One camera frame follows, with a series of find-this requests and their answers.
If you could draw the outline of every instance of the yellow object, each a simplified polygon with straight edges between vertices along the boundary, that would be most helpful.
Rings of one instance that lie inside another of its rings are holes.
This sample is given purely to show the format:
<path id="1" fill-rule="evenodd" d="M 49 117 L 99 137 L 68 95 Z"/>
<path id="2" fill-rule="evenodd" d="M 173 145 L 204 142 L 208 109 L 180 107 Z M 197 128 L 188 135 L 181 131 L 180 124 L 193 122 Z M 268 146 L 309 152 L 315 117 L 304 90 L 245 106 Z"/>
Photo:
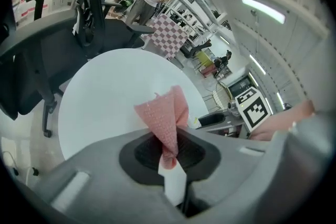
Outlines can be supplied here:
<path id="1" fill-rule="evenodd" d="M 209 67 L 213 64 L 213 62 L 211 61 L 211 59 L 209 58 L 209 56 L 200 51 L 199 53 L 197 53 L 196 57 L 198 58 L 198 60 L 200 61 L 200 63 L 202 64 L 202 66 L 205 67 Z"/>

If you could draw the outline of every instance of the chair base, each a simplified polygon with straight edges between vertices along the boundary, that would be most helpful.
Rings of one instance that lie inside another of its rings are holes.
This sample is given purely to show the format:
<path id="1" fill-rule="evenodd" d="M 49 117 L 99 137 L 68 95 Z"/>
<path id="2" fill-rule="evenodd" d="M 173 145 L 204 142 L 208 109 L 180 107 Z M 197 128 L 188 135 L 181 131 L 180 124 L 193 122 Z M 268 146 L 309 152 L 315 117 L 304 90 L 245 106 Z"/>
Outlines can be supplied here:
<path id="1" fill-rule="evenodd" d="M 54 91 L 55 94 L 58 94 L 59 96 L 63 97 L 63 92 L 60 89 L 56 89 Z M 55 110 L 57 106 L 57 102 L 54 101 L 52 105 L 47 105 L 46 102 L 44 103 L 43 106 L 43 119 L 42 119 L 42 131 L 43 131 L 43 135 L 46 138 L 50 138 L 52 137 L 53 133 L 51 132 L 51 130 L 47 129 L 47 123 L 48 123 L 48 115 L 52 114 Z"/>

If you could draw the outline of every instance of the white ceiling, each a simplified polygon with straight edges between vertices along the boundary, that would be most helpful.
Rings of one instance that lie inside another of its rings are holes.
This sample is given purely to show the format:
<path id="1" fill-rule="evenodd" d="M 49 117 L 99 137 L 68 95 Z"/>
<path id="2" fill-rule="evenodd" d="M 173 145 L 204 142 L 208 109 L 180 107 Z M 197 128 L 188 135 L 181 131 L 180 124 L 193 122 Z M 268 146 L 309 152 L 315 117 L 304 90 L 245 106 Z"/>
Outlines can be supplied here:
<path id="1" fill-rule="evenodd" d="M 286 16 L 282 25 L 257 11 L 257 26 L 256 17 L 250 12 L 252 8 L 242 0 L 222 1 L 241 54 L 246 58 L 252 54 L 267 72 L 264 76 L 251 64 L 251 73 L 275 110 L 282 110 L 276 96 L 278 91 L 285 102 L 293 105 L 305 99 L 308 89 L 298 74 L 330 33 L 331 19 L 326 5 L 320 0 L 257 0 Z"/>

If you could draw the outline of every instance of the floor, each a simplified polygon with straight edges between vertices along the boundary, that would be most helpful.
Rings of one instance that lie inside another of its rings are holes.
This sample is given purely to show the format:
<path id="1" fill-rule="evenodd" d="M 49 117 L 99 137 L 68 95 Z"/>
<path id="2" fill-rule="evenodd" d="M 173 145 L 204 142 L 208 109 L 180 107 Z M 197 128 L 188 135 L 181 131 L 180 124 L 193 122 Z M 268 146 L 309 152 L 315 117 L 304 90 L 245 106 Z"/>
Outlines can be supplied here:
<path id="1" fill-rule="evenodd" d="M 153 44 L 148 44 L 145 50 L 159 54 Z M 195 70 L 198 61 L 186 59 L 179 52 L 172 62 L 183 70 L 203 97 L 210 95 L 211 91 L 215 89 L 217 81 L 213 77 L 204 78 L 198 70 Z M 68 83 L 61 86 L 62 91 L 65 91 Z M 4 162 L 8 167 L 16 167 L 19 172 L 16 178 L 23 183 L 28 180 L 29 187 L 33 187 L 43 174 L 64 161 L 57 130 L 61 98 L 57 95 L 55 98 L 58 102 L 57 107 L 48 118 L 48 128 L 52 130 L 51 138 L 45 138 L 41 129 L 43 101 L 28 115 L 19 115 L 15 121 L 0 111 L 0 146 Z M 213 100 L 206 101 L 206 105 L 209 110 L 215 107 Z M 30 167 L 37 168 L 40 175 L 33 176 Z"/>

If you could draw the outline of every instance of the paper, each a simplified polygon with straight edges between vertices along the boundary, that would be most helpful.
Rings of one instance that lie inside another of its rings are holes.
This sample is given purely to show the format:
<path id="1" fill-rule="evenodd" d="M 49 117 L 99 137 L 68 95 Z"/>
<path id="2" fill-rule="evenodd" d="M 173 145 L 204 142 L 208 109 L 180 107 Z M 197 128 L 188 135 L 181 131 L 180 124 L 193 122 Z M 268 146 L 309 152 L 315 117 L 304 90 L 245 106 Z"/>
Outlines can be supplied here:
<path id="1" fill-rule="evenodd" d="M 165 169 L 160 159 L 158 174 L 164 177 L 164 193 L 167 199 L 173 206 L 181 204 L 184 200 L 187 174 L 180 163 L 177 161 L 173 169 Z"/>

